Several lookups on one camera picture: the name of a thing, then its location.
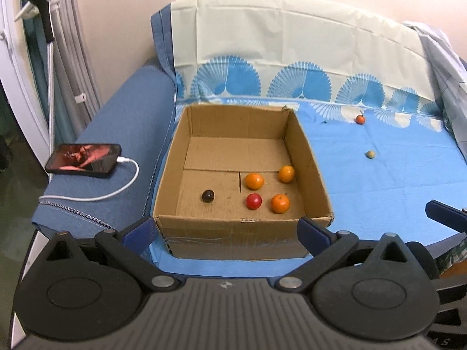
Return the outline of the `grey clothing on sofa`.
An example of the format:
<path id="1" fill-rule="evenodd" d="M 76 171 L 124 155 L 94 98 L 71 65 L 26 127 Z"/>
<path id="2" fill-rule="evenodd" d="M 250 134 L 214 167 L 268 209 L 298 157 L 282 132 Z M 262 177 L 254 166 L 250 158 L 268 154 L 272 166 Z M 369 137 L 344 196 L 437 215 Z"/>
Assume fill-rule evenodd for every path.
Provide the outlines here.
<path id="1" fill-rule="evenodd" d="M 404 21 L 403 24 L 419 36 L 441 93 L 438 106 L 445 126 L 466 157 L 466 62 L 455 52 L 442 30 L 415 21 Z"/>

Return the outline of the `red round fruit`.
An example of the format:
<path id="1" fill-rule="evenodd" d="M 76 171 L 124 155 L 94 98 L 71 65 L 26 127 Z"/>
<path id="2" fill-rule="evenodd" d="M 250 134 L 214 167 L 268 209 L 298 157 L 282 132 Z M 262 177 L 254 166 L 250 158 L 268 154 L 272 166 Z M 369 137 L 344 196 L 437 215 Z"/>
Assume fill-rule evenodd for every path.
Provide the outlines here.
<path id="1" fill-rule="evenodd" d="M 245 199 L 246 207 L 250 210 L 257 210 L 261 207 L 263 199 L 260 194 L 249 194 Z"/>

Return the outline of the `brown cardboard box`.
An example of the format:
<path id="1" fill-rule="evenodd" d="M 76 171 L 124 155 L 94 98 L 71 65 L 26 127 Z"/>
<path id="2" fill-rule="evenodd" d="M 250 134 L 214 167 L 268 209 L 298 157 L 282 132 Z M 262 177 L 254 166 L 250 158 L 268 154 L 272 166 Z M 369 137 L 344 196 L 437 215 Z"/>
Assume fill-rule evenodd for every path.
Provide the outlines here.
<path id="1" fill-rule="evenodd" d="M 295 169 L 291 183 L 278 171 Z M 249 173 L 264 177 L 250 190 Z M 201 195 L 213 190 L 215 199 Z M 257 210 L 246 207 L 260 194 Z M 271 210 L 271 198 L 286 194 L 290 208 Z M 323 178 L 298 115 L 290 108 L 199 104 L 186 107 L 165 162 L 154 217 L 169 253 L 176 258 L 276 260 L 302 258 L 298 220 L 308 217 L 323 227 L 334 218 Z"/>

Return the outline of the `dark purple fruit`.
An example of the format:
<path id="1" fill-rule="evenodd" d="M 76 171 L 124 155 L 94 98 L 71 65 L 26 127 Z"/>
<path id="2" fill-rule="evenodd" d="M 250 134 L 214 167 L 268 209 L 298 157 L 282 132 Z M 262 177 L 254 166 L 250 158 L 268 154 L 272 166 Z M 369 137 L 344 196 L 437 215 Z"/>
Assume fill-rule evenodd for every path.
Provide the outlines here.
<path id="1" fill-rule="evenodd" d="M 215 193 L 213 190 L 205 190 L 201 195 L 201 199 L 205 203 L 211 203 L 215 199 Z"/>

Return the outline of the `small orange mandarin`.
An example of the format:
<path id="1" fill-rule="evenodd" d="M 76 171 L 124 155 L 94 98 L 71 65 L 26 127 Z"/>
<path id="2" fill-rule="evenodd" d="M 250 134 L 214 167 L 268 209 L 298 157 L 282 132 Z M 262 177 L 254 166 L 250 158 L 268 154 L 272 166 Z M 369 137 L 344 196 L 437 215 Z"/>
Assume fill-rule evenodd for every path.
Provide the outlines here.
<path id="1" fill-rule="evenodd" d="M 295 178 L 295 169 L 291 165 L 284 165 L 278 171 L 278 178 L 282 183 L 291 183 Z"/>

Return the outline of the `large orange mandarin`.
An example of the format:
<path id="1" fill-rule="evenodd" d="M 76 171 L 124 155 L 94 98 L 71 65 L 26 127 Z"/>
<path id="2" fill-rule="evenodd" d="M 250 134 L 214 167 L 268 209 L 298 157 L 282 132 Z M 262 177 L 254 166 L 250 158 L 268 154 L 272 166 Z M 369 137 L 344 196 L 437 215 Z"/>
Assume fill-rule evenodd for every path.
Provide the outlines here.
<path id="1" fill-rule="evenodd" d="M 276 194 L 271 198 L 271 210 L 276 214 L 284 214 L 290 208 L 290 199 L 286 194 Z"/>

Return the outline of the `small orange with stem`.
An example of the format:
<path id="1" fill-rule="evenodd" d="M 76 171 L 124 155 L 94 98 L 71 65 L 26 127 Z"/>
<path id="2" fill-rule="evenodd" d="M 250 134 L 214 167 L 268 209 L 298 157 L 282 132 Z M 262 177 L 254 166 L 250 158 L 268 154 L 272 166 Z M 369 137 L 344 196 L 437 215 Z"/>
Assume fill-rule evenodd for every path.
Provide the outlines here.
<path id="1" fill-rule="evenodd" d="M 363 125 L 366 121 L 363 111 L 360 111 L 359 114 L 355 118 L 355 122 L 359 125 Z"/>

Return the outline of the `white door frame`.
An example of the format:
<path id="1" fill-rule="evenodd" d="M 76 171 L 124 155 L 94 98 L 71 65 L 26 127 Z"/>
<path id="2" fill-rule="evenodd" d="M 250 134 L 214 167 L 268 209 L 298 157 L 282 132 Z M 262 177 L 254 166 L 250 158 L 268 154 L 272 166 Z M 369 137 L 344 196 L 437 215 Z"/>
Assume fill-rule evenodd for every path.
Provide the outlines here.
<path id="1" fill-rule="evenodd" d="M 36 159 L 49 156 L 48 123 L 29 61 L 23 24 L 15 21 L 20 0 L 1 0 L 1 83 L 13 115 Z"/>

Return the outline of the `black smartphone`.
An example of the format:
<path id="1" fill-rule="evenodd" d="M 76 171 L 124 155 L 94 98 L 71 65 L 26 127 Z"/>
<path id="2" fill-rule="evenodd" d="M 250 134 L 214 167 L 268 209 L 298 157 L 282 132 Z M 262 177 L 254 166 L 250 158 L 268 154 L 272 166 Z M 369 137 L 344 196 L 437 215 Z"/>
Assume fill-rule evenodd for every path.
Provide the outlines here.
<path id="1" fill-rule="evenodd" d="M 52 175 L 104 178 L 113 172 L 121 152 L 118 144 L 62 144 L 49 157 L 45 171 Z"/>

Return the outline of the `orange mandarin in box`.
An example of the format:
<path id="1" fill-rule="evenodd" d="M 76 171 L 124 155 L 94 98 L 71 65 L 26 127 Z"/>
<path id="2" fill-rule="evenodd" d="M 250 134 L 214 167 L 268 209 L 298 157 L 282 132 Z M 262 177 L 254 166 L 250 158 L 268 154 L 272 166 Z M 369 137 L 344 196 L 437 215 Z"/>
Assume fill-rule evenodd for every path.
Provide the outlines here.
<path id="1" fill-rule="evenodd" d="M 250 190 L 259 190 L 264 185 L 264 177 L 258 173 L 249 173 L 244 178 L 244 181 Z"/>

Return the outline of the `grey curtain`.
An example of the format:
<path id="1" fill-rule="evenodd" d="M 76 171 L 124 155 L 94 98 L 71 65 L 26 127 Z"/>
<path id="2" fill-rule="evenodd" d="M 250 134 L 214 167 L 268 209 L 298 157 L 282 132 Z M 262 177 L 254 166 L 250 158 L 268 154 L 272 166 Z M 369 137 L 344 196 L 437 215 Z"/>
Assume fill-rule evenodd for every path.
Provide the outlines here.
<path id="1" fill-rule="evenodd" d="M 81 27 L 77 0 L 50 6 L 54 75 L 54 141 L 73 142 L 101 108 Z M 20 20 L 43 112 L 48 109 L 48 46 L 40 15 Z"/>

